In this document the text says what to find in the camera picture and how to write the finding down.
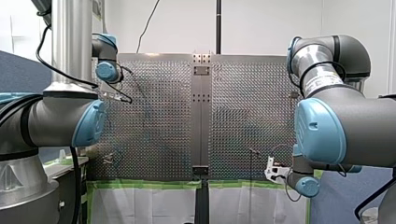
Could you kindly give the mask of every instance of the perforated metal panel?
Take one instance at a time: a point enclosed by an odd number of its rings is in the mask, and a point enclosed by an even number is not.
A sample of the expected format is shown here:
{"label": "perforated metal panel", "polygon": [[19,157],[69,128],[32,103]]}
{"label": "perforated metal panel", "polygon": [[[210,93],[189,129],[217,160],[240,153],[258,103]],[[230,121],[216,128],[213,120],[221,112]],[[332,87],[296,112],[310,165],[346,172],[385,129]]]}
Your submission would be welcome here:
{"label": "perforated metal panel", "polygon": [[263,179],[268,153],[279,144],[289,147],[280,147],[276,160],[291,164],[298,99],[290,97],[297,90],[285,57],[212,55],[202,77],[192,57],[121,54],[134,71],[122,82],[133,103],[110,103],[89,179],[191,180],[199,163],[209,165],[210,178]]}
{"label": "perforated metal panel", "polygon": [[[263,178],[271,148],[291,165],[297,91],[285,57],[214,56],[209,173],[215,179]],[[260,152],[260,156],[251,151]]]}
{"label": "perforated metal panel", "polygon": [[89,179],[191,179],[191,56],[121,54],[122,91],[109,103]]}

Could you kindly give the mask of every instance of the black cable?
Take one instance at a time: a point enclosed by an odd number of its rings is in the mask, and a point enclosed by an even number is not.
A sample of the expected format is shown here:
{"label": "black cable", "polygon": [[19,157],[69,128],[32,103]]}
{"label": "black cable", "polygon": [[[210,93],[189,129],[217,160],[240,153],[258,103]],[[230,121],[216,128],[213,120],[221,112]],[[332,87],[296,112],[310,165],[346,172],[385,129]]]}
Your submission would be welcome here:
{"label": "black cable", "polygon": [[344,166],[341,165],[341,164],[338,164],[338,167],[340,167],[340,169],[341,169],[341,171],[342,171],[343,173],[341,173],[341,172],[339,172],[339,171],[337,171],[337,173],[338,173],[340,176],[342,176],[342,177],[347,177],[347,171],[346,171],[346,169],[344,169]]}
{"label": "black cable", "polygon": [[119,94],[121,94],[121,95],[125,96],[126,98],[128,98],[128,101],[123,100],[123,99],[121,98],[120,100],[121,100],[122,102],[129,103],[129,104],[132,103],[132,97],[131,97],[131,96],[129,96],[129,95],[123,93],[122,91],[118,90],[117,88],[113,87],[113,86],[112,86],[110,83],[108,83],[108,82],[106,82],[106,84],[107,84],[111,89],[113,89],[114,91],[116,91],[116,92],[118,92]]}
{"label": "black cable", "polygon": [[335,66],[334,69],[336,69],[336,67],[341,68],[342,70],[342,76],[341,79],[344,80],[347,77],[347,72],[346,69],[344,68],[343,65],[341,65],[340,63],[334,62],[334,61],[326,61],[326,62],[319,62],[319,63],[313,63],[311,64],[309,67],[307,67],[305,69],[305,71],[303,72],[303,74],[300,76],[300,84],[299,84],[299,88],[300,88],[300,94],[304,97],[304,92],[303,92],[303,81],[304,78],[306,76],[306,74],[308,74],[309,71],[311,71],[313,68],[321,65],[321,64],[325,64],[325,63],[329,63],[332,66]]}
{"label": "black cable", "polygon": [[132,79],[134,80],[134,83],[136,84],[137,89],[139,90],[140,94],[142,94],[143,99],[144,99],[145,101],[147,101],[147,99],[146,99],[146,94],[143,93],[143,90],[142,90],[140,84],[137,82],[136,77],[134,76],[134,72],[132,72],[131,69],[129,69],[129,68],[125,67],[125,66],[120,65],[119,63],[117,63],[117,65],[120,67],[121,72],[122,72],[123,70],[126,70],[126,71],[131,75]]}
{"label": "black cable", "polygon": [[43,96],[40,94],[32,94],[32,95],[27,95],[24,97],[21,97],[12,103],[9,103],[8,105],[4,106],[0,110],[0,127],[9,119],[11,118],[15,113],[20,111],[21,109],[25,108],[26,106],[30,106],[34,104],[37,101],[40,101],[43,99]]}
{"label": "black cable", "polygon": [[77,224],[78,223],[79,207],[81,205],[81,173],[79,170],[78,156],[77,156],[76,149],[74,147],[70,147],[70,152],[72,153],[73,169],[74,169],[74,173],[75,173],[75,188],[76,188],[75,206],[74,206],[72,224]]}
{"label": "black cable", "polygon": [[47,16],[47,15],[49,15],[50,13],[51,13],[51,11],[52,11],[52,7],[49,7],[47,10],[45,10],[45,11],[42,11],[42,12],[40,12],[40,11],[37,11],[37,16],[39,16],[39,17],[45,17],[45,16]]}
{"label": "black cable", "polygon": [[289,185],[290,173],[291,173],[291,168],[289,169],[288,174],[286,175],[286,178],[285,178],[285,191],[286,191],[286,195],[288,196],[289,200],[291,200],[294,203],[297,203],[298,201],[300,201],[302,194],[300,194],[300,196],[298,196],[297,199],[292,199],[291,196],[289,195],[288,185]]}
{"label": "black cable", "polygon": [[140,50],[140,44],[142,43],[142,37],[146,33],[147,29],[149,28],[149,22],[151,21],[152,15],[154,15],[155,9],[157,9],[157,6],[159,3],[160,3],[160,0],[157,0],[157,3],[155,3],[154,9],[152,9],[151,14],[148,17],[148,22],[146,23],[145,30],[143,31],[142,35],[140,35],[140,37],[139,37],[139,43],[137,44],[136,53],[138,53]]}
{"label": "black cable", "polygon": [[361,211],[361,209],[363,207],[365,207],[367,204],[369,204],[370,202],[372,202],[375,198],[377,198],[379,195],[381,195],[383,192],[385,192],[385,190],[389,189],[390,187],[392,187],[394,184],[396,183],[396,176],[393,177],[388,183],[386,183],[384,186],[382,186],[380,189],[378,189],[376,192],[374,192],[372,195],[370,195],[370,197],[368,197],[366,200],[364,200],[361,204],[359,204],[356,208],[355,208],[355,217],[358,220],[361,220],[361,216],[359,214],[359,212]]}
{"label": "black cable", "polygon": [[107,42],[105,42],[105,43],[111,45],[116,50],[116,54],[119,52],[119,49],[117,48],[117,45],[110,38],[108,38],[107,36],[102,35],[102,34],[98,34],[98,33],[93,33],[92,35],[99,35],[102,38],[106,39],[109,43],[107,43]]}
{"label": "black cable", "polygon": [[64,76],[64,77],[67,77],[67,78],[69,78],[69,79],[71,79],[71,80],[73,80],[73,81],[76,81],[76,82],[80,82],[80,83],[84,83],[84,84],[87,84],[87,85],[89,85],[89,86],[92,86],[93,89],[97,88],[97,87],[98,87],[97,84],[95,84],[95,83],[93,83],[93,82],[81,80],[81,79],[78,79],[78,78],[75,78],[75,77],[71,77],[71,76],[67,75],[66,73],[64,73],[63,71],[61,71],[61,70],[59,70],[59,69],[53,67],[53,66],[50,65],[49,63],[46,63],[46,61],[44,61],[44,60],[40,57],[40,50],[41,50],[41,48],[43,47],[44,41],[45,41],[45,39],[46,39],[47,31],[50,29],[50,27],[51,27],[51,25],[49,24],[49,25],[44,29],[43,36],[41,37],[41,40],[40,40],[40,44],[38,45],[37,51],[35,52],[35,56],[37,57],[37,59],[38,59],[41,63],[43,63],[46,67],[48,67],[50,70],[55,71],[55,72],[57,72],[58,74],[60,74],[60,75],[62,75],[62,76]]}
{"label": "black cable", "polygon": [[302,39],[300,36],[295,36],[295,37],[291,40],[290,46],[289,46],[289,48],[288,48],[288,59],[287,59],[288,76],[289,76],[290,83],[291,83],[293,86],[297,87],[297,88],[300,88],[300,87],[299,87],[299,85],[298,85],[298,84],[293,80],[293,78],[292,78],[291,60],[292,60],[292,57],[293,57],[293,54],[294,54],[294,52],[293,52],[294,45],[295,45],[295,43],[296,43],[298,40],[300,40],[300,39]]}

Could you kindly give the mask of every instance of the robotic arm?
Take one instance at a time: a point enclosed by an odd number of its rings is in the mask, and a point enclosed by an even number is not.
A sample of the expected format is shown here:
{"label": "robotic arm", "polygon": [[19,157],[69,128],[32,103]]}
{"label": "robotic arm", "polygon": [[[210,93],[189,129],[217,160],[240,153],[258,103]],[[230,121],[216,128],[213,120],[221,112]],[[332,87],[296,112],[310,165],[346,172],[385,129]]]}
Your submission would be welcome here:
{"label": "robotic arm", "polygon": [[[395,165],[396,102],[367,99],[360,92],[370,69],[366,49],[350,36],[292,41],[288,71],[300,79],[297,86],[305,99],[295,111],[297,144],[284,176],[305,197],[319,192],[314,169],[356,173],[360,165]],[[276,175],[273,168],[266,170],[270,180]]]}
{"label": "robotic arm", "polygon": [[52,82],[42,95],[0,93],[0,217],[6,223],[58,222],[58,183],[48,181],[38,148],[87,147],[99,140],[106,114],[98,91],[87,85],[96,86],[92,57],[105,85],[123,79],[116,39],[92,39],[92,1],[33,2],[48,24],[45,32],[52,29],[52,65],[43,63],[53,70]]}

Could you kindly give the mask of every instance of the white wall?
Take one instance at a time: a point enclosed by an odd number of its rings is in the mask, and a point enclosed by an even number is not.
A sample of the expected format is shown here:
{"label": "white wall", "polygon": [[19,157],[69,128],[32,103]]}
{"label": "white wall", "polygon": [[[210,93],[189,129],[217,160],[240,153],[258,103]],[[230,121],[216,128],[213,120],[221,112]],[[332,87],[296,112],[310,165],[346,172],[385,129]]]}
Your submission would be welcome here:
{"label": "white wall", "polygon": [[[31,0],[0,0],[0,50],[36,61],[35,51],[46,27],[36,13]],[[103,30],[101,19],[94,15],[92,30],[96,33]],[[51,62],[51,42],[49,30],[40,51],[40,56],[48,63]]]}
{"label": "white wall", "polygon": [[224,54],[286,55],[295,36],[320,35],[322,2],[318,0],[225,0],[222,3]]}
{"label": "white wall", "polygon": [[351,35],[367,48],[372,74],[367,79],[367,97],[392,92],[389,88],[390,25],[392,0],[323,0],[322,35]]}
{"label": "white wall", "polygon": [[[107,31],[120,52],[135,52],[156,0],[106,3]],[[320,34],[318,0],[222,1],[222,53],[285,55],[295,35]],[[208,53],[216,48],[216,0],[161,1],[140,52]]]}

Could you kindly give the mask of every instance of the blue joint cap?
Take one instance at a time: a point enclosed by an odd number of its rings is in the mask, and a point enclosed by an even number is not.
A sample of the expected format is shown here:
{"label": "blue joint cap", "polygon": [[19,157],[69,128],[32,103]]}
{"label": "blue joint cap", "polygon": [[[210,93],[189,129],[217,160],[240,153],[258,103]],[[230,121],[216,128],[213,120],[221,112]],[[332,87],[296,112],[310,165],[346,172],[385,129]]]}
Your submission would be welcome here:
{"label": "blue joint cap", "polygon": [[73,134],[73,147],[88,147],[99,141],[105,126],[105,105],[101,100],[93,101],[85,110]]}
{"label": "blue joint cap", "polygon": [[0,92],[0,105],[7,104],[13,100],[21,98],[25,95],[31,95],[31,92]]}
{"label": "blue joint cap", "polygon": [[100,62],[96,66],[96,75],[103,81],[112,82],[119,78],[116,67],[109,62]]}
{"label": "blue joint cap", "polygon": [[360,173],[362,169],[362,166],[360,165],[353,165],[350,170],[348,170],[348,173]]}
{"label": "blue joint cap", "polygon": [[298,148],[311,161],[339,164],[347,153],[347,140],[332,109],[316,98],[302,100],[294,117]]}
{"label": "blue joint cap", "polygon": [[106,42],[109,45],[117,45],[117,39],[114,35],[100,34],[98,39]]}
{"label": "blue joint cap", "polygon": [[313,198],[319,193],[320,184],[312,176],[306,176],[297,181],[295,190],[307,198]]}

